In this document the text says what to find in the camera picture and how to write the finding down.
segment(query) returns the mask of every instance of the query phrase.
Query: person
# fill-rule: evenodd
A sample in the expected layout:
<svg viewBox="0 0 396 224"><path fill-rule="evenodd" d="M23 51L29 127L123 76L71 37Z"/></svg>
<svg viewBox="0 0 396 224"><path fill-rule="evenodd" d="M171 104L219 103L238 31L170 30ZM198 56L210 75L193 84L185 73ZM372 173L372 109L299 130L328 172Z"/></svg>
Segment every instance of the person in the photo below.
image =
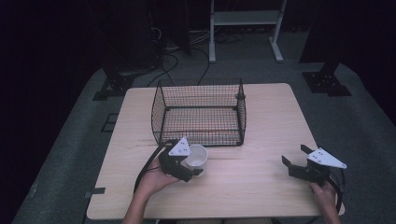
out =
<svg viewBox="0 0 396 224"><path fill-rule="evenodd" d="M156 192L164 189L166 186L179 181L179 179L173 176L166 175L162 169L159 169L160 167L161 166L158 158L155 159L148 167L148 171L143 175L139 186L134 193L134 197L131 200L122 224L143 223L143 215L145 213L149 198ZM315 200L318 204L320 212L324 217L325 223L341 224L337 210L335 209L335 190L332 185L328 182L325 182L323 186L319 186L317 183L309 183L309 187L315 194ZM250 223L262 222L260 222L258 219L251 219L248 224Z"/></svg>

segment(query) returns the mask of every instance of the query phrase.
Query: white cup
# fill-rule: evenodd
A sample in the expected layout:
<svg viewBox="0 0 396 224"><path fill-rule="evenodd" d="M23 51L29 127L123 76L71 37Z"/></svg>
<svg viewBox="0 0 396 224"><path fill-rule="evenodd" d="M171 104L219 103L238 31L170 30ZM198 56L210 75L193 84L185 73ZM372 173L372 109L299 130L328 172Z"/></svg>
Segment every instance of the white cup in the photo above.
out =
<svg viewBox="0 0 396 224"><path fill-rule="evenodd" d="M199 175L195 175L197 177L204 175L207 161L207 150L205 147L201 145L191 145L190 146L191 154L189 157L184 160L186 162L187 167L191 170L193 169L203 169L203 171Z"/></svg>

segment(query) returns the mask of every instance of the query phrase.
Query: black metal mesh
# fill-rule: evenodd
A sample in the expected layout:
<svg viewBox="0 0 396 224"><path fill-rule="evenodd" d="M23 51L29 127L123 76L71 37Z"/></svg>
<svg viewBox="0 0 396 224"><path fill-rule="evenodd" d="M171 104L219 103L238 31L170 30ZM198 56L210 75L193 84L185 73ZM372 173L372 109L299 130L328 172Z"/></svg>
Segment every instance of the black metal mesh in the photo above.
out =
<svg viewBox="0 0 396 224"><path fill-rule="evenodd" d="M206 147L242 145L246 129L242 80L161 80L151 126L158 144L187 136L190 144Z"/></svg>

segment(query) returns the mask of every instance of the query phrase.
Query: person's left hand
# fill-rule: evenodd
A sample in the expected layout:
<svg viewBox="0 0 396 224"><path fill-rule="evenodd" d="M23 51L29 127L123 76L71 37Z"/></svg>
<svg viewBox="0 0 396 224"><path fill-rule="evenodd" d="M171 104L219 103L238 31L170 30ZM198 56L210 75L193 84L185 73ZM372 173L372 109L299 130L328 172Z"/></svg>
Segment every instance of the person's left hand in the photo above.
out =
<svg viewBox="0 0 396 224"><path fill-rule="evenodd" d="M144 194L148 197L162 190L168 185L178 182L179 179L171 175L166 175L161 169L160 161L156 158L148 167L148 170L140 180L136 193Z"/></svg>

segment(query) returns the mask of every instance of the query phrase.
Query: light wood tabletop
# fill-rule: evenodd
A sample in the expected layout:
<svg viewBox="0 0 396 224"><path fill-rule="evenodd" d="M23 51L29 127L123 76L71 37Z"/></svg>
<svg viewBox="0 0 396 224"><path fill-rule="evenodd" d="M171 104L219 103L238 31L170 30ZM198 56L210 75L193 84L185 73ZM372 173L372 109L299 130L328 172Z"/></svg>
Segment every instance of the light wood tabletop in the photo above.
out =
<svg viewBox="0 0 396 224"><path fill-rule="evenodd" d="M134 182L158 146L151 130L155 88L130 89L125 95L96 182L90 219L123 218ZM145 218L226 218L317 216L308 184L290 177L282 163L306 165L300 145L317 148L288 84L244 85L247 107L241 147L208 147L205 175L171 185L148 201Z"/></svg>

